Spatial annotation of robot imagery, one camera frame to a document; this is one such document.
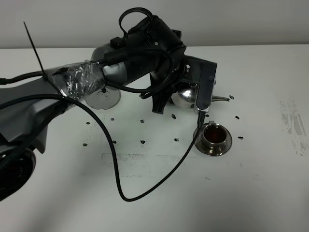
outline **black strap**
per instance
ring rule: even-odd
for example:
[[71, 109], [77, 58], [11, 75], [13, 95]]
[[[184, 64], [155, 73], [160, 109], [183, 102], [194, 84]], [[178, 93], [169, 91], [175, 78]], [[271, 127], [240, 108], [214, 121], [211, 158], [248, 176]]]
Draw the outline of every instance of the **black strap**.
[[127, 11], [125, 11], [119, 18], [119, 26], [120, 26], [120, 29], [124, 32], [124, 37], [123, 37], [123, 40], [126, 41], [127, 40], [127, 32], [123, 29], [123, 27], [121, 26], [121, 22], [122, 20], [124, 19], [124, 17], [130, 13], [133, 13], [133, 12], [139, 12], [139, 13], [142, 13], [144, 15], [147, 15], [147, 17], [150, 19], [148, 21], [148, 24], [151, 23], [151, 21], [153, 20], [154, 16], [153, 14], [148, 11], [147, 9], [145, 8], [142, 8], [142, 7], [135, 7], [135, 8], [131, 8], [131, 9], [128, 9]]

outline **white surface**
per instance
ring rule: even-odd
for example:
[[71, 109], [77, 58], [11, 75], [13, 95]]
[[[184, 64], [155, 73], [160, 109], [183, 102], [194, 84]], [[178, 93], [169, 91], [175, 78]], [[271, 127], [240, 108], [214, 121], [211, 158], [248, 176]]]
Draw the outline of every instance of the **white surface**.
[[[183, 31], [188, 46], [308, 43], [307, 0], [2, 0], [0, 47], [95, 47], [122, 36], [119, 16], [145, 7], [172, 29]], [[143, 16], [129, 15], [124, 26]]]
[[[48, 68], [87, 59], [92, 51], [39, 49], [39, 54]], [[31, 179], [0, 203], [1, 232], [307, 232], [308, 139], [295, 134], [294, 124], [289, 134], [281, 115], [294, 103], [287, 115], [297, 109], [309, 133], [309, 46], [190, 47], [186, 54], [217, 62], [214, 94], [235, 98], [213, 103], [207, 118], [231, 132], [227, 154], [207, 157], [194, 148], [165, 184], [126, 203], [116, 189], [105, 137], [86, 113], [73, 108], [49, 125], [47, 150], [37, 153]], [[37, 69], [33, 51], [0, 50], [1, 76]], [[134, 86], [148, 82], [145, 77]], [[156, 115], [151, 108], [151, 99], [123, 93], [113, 109], [95, 111], [117, 141], [128, 197], [174, 167], [196, 126], [191, 111], [166, 107], [164, 115]]]

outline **robotic arm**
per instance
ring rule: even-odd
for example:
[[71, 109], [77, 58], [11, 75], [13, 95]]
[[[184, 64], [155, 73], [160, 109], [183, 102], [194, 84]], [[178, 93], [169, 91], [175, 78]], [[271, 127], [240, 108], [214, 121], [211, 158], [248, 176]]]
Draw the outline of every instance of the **robotic arm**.
[[[121, 22], [132, 12], [147, 17], [126, 32]], [[1, 166], [1, 163], [4, 164], [21, 143], [33, 136], [47, 118], [51, 120], [71, 108], [72, 104], [61, 98], [81, 102], [99, 89], [116, 88], [139, 93], [142, 99], [152, 97], [153, 112], [163, 114], [165, 105], [178, 88], [196, 85], [194, 107], [199, 110], [200, 124], [203, 124], [212, 100], [217, 64], [184, 55], [186, 46], [181, 41], [181, 32], [171, 30], [162, 19], [144, 8], [124, 12], [119, 25], [123, 37], [113, 38], [109, 44], [95, 49], [90, 61], [27, 73], [13, 79], [0, 78], [0, 84], [5, 85], [42, 76], [0, 91], [0, 200], [20, 189], [31, 176], [35, 167], [33, 150], [45, 151], [47, 126], [16, 158], [5, 165]], [[147, 89], [126, 87], [148, 73], [151, 86]], [[5, 106], [9, 101], [40, 94], [58, 95], [59, 99], [32, 99]]]

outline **white wall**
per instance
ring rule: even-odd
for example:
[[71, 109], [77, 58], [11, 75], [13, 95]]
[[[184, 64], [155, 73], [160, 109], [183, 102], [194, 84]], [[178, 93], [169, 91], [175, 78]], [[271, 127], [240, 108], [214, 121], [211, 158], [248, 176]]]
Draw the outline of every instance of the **white wall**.
[[186, 45], [309, 42], [308, 0], [1, 0], [0, 47], [29, 47], [23, 21], [39, 47], [99, 46], [122, 36], [118, 18], [137, 6], [182, 30]]

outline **metal saucer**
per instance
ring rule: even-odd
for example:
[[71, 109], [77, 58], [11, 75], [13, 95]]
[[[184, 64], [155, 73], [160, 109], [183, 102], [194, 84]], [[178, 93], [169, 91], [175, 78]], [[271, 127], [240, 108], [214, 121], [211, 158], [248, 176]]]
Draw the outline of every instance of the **metal saucer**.
[[86, 98], [86, 103], [96, 110], [107, 110], [116, 106], [121, 99], [119, 90], [100, 89]]
[[222, 125], [210, 121], [202, 126], [194, 145], [208, 156], [224, 155], [232, 146], [232, 136]]

